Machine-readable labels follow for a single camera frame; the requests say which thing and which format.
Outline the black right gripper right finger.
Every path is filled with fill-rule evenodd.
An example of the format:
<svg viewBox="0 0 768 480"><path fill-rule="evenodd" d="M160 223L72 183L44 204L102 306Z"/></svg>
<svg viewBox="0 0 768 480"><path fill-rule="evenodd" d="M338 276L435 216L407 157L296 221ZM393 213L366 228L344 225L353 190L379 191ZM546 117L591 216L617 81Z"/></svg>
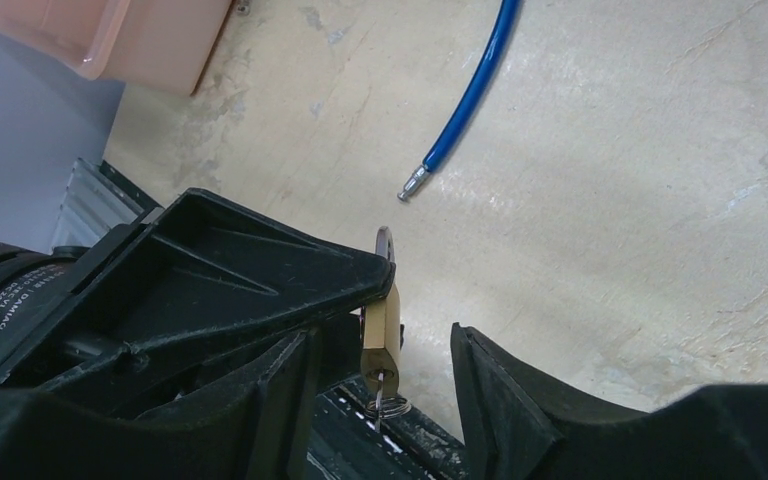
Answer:
<svg viewBox="0 0 768 480"><path fill-rule="evenodd" d="M578 390L454 325L474 479L768 479L768 384L704 386L651 413Z"/></svg>

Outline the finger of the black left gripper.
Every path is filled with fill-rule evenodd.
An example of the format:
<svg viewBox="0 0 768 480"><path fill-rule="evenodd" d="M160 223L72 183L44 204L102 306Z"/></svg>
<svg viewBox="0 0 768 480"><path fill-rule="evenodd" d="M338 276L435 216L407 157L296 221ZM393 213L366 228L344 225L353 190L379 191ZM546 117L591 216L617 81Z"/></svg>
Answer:
<svg viewBox="0 0 768 480"><path fill-rule="evenodd" d="M356 310L386 292L374 253L290 228L204 189L113 227L30 319L0 332L0 389L135 418L317 329L320 382L359 369Z"/></svg>

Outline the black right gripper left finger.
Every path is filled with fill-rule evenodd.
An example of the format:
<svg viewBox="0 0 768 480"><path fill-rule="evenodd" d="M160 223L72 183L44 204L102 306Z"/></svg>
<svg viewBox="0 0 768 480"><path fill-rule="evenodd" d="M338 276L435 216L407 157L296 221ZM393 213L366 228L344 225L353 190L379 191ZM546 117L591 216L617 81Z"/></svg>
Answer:
<svg viewBox="0 0 768 480"><path fill-rule="evenodd" d="M134 420L0 391L0 479L299 479L320 358L299 332Z"/></svg>

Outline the brass padlock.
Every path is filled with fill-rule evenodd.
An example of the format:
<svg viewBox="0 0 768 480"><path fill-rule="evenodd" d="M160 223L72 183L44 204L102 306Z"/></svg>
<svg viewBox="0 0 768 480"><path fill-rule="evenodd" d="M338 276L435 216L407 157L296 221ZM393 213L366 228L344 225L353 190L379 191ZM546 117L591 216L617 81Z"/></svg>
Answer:
<svg viewBox="0 0 768 480"><path fill-rule="evenodd" d="M400 383L402 333L395 248L386 226L377 231L374 253L386 261L389 277L384 296L362 308L360 374L374 395L390 398L398 393Z"/></svg>

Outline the blue cable lock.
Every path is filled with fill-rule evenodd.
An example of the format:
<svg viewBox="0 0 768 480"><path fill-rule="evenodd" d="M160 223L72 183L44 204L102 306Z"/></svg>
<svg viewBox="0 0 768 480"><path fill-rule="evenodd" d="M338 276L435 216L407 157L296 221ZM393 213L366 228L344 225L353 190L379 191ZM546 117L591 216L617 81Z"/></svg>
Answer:
<svg viewBox="0 0 768 480"><path fill-rule="evenodd" d="M462 140L504 59L524 4L523 0L500 2L493 28L473 75L440 134L398 192L400 202L409 202L445 165Z"/></svg>

